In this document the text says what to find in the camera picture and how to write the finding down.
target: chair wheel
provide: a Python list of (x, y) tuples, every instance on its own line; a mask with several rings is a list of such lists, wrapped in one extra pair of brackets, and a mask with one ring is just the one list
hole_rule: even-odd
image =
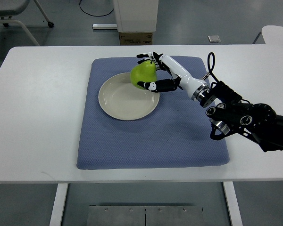
[(52, 28), (54, 26), (53, 22), (48, 22), (48, 27)]

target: screw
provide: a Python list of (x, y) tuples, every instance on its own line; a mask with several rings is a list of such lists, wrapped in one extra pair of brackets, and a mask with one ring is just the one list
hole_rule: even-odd
[(215, 107), (210, 107), (207, 109), (206, 115), (210, 116), (212, 114), (214, 114), (216, 111)]
[(247, 126), (249, 124), (251, 124), (251, 122), (253, 121), (253, 118), (249, 115), (246, 115), (246, 116), (243, 116), (241, 119), (240, 119), (240, 124), (242, 126)]

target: table leg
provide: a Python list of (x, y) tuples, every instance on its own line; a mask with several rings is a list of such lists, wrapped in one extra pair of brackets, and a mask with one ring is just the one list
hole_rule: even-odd
[(49, 226), (60, 226), (62, 222), (64, 205), (67, 195), (68, 184), (58, 184), (55, 202)]
[(227, 202), (228, 213), (232, 226), (242, 226), (242, 219), (239, 211), (237, 197), (235, 193), (234, 184), (232, 181), (223, 182), (225, 197)]

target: blue mat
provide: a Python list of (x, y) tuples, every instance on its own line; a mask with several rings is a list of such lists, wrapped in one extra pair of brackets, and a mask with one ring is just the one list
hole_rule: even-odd
[[(201, 78), (200, 58), (174, 56), (193, 77)], [(224, 140), (209, 138), (211, 124), (199, 102), (177, 89), (160, 94), (156, 109), (136, 121), (121, 121), (100, 107), (98, 93), (110, 77), (130, 72), (135, 57), (104, 58), (92, 63), (78, 150), (82, 170), (216, 166), (229, 162)], [(171, 78), (157, 71), (158, 80)]]

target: electrical cord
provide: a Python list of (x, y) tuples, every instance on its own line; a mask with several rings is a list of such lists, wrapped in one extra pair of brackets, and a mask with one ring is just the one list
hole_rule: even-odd
[(81, 7), (81, 2), (82, 2), (82, 0), (80, 0), (80, 3), (79, 3), (79, 7), (80, 7), (81, 11), (83, 11), (85, 14), (90, 15), (90, 16), (96, 16), (96, 17), (108, 16), (108, 15), (109, 15), (110, 13), (112, 13), (113, 10), (114, 10), (114, 8), (113, 8), (109, 13), (107, 13), (107, 14), (105, 14), (105, 15), (99, 15), (99, 16), (97, 16), (97, 15), (92, 15), (92, 14), (86, 13), (86, 12), (82, 9), (82, 7)]
[[(211, 67), (211, 64), (210, 64), (210, 59), (211, 59), (211, 56), (213, 57), (213, 65)], [(216, 82), (219, 82), (219, 80), (216, 78), (216, 76), (213, 74), (213, 69), (215, 67), (215, 54), (210, 52), (208, 54), (208, 72), (210, 75), (212, 75), (212, 77), (215, 79)]]

